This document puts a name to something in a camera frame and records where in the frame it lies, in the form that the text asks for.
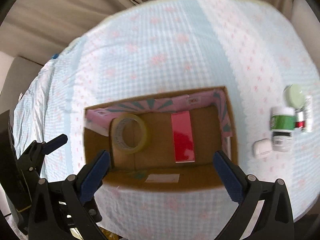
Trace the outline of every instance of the roll of tape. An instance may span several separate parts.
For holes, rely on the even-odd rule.
[[[136,121],[141,130],[141,140],[136,147],[130,147],[123,139],[124,127],[132,121]],[[115,146],[122,152],[132,154],[143,150],[148,143],[148,129],[143,120],[134,114],[123,114],[114,119],[112,128],[112,141]]]

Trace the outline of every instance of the gray headboard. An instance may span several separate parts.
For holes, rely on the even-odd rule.
[[[14,58],[0,95],[0,113],[10,110],[11,125],[20,93],[24,94],[27,91],[41,68],[41,65],[27,59]]]

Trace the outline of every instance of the metal screw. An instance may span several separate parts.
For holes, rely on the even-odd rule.
[[[94,209],[90,209],[89,210],[89,215],[90,216],[95,216],[97,214],[97,212]]]
[[[76,179],[76,176],[74,174],[71,174],[67,177],[67,180],[74,181]]]
[[[277,182],[278,182],[280,185],[284,185],[283,179],[278,179]]]
[[[44,183],[45,183],[45,179],[44,179],[44,178],[39,179],[38,183],[39,183],[40,185],[44,184]]]
[[[255,180],[256,180],[256,176],[254,176],[254,175],[248,175],[248,180],[250,180],[250,181],[255,181]]]

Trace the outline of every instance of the mattress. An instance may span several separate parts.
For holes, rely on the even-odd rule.
[[[269,109],[285,105],[283,90],[292,83],[313,96],[313,132],[295,132],[292,152],[257,160],[252,144],[271,137]],[[85,164],[85,107],[226,86],[241,168],[261,180],[284,179],[297,218],[320,191],[319,85],[294,28],[269,4],[158,0],[107,18],[45,64],[15,109],[15,147],[19,155],[34,139],[68,135],[65,146],[46,156],[42,174],[49,181],[62,180]],[[128,239],[214,238],[236,208],[224,188],[162,194],[103,185],[95,196],[100,225]]]

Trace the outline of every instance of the green label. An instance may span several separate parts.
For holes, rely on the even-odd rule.
[[[295,116],[273,115],[271,119],[271,130],[294,130]]]

